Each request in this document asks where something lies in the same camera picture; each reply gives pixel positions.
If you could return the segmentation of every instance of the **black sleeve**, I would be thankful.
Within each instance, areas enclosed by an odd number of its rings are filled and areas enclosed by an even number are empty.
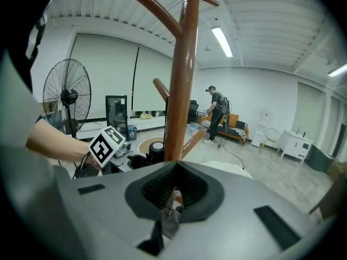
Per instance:
[[[212,101],[211,101],[211,103],[213,103],[213,102],[217,102],[217,93],[214,93],[214,94],[212,95]]]

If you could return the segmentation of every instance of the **white table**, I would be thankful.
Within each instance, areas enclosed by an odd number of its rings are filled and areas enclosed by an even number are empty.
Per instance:
[[[281,136],[278,151],[280,152],[282,150],[281,158],[284,154],[287,154],[300,159],[300,164],[302,164],[306,159],[312,143],[310,139],[304,138],[302,135],[285,130]]]

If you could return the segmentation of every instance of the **black chair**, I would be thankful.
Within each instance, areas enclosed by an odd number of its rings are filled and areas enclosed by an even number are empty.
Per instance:
[[[198,107],[199,107],[199,104],[196,103],[196,100],[190,100],[189,111],[188,111],[188,122],[196,121]]]

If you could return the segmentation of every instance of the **wooden coat rack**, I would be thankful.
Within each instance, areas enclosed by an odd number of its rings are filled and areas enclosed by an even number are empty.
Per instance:
[[[196,53],[199,1],[183,0],[179,23],[156,0],[137,0],[153,13],[176,38],[173,54],[170,90],[159,79],[153,84],[166,102],[169,98],[165,127],[164,161],[181,160],[204,136],[198,131],[185,145],[190,92]],[[215,0],[203,0],[215,7]]]

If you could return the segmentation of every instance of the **orange sofa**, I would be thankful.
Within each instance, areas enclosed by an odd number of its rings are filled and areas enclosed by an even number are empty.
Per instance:
[[[210,114],[209,116],[203,116],[200,118],[200,124],[202,124],[202,122],[204,120],[209,120],[211,121],[211,117],[212,115]],[[220,124],[223,125],[224,124],[224,119],[225,119],[226,115],[223,116]],[[230,114],[229,115],[229,127],[231,128],[235,128],[236,127],[236,122],[238,121],[239,119],[239,115],[234,115],[234,114]],[[248,139],[248,126],[246,126],[245,128],[245,134],[246,134],[246,138]],[[222,135],[225,135],[227,137],[230,137],[230,138],[233,138],[233,139],[236,139],[236,140],[240,140],[242,141],[242,145],[245,143],[245,141],[240,137],[240,136],[235,136],[235,135],[231,135],[231,134],[228,134],[228,132],[225,132],[225,131],[217,131],[218,134],[222,134]]]

